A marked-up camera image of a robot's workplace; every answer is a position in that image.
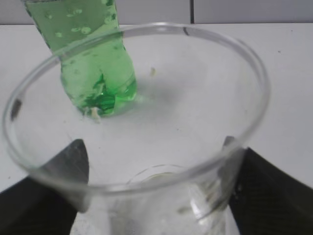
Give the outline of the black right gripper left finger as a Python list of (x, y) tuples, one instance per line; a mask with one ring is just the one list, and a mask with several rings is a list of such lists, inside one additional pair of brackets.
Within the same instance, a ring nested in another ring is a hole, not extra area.
[[(75, 182), (89, 181), (89, 160), (82, 139), (43, 165)], [(61, 194), (26, 177), (0, 193), (2, 235), (68, 235), (78, 210)]]

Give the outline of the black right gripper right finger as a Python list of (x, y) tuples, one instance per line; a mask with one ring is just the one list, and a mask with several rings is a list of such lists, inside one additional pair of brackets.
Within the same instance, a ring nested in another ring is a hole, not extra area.
[(242, 235), (311, 235), (313, 189), (251, 148), (238, 148), (221, 168), (222, 192)]

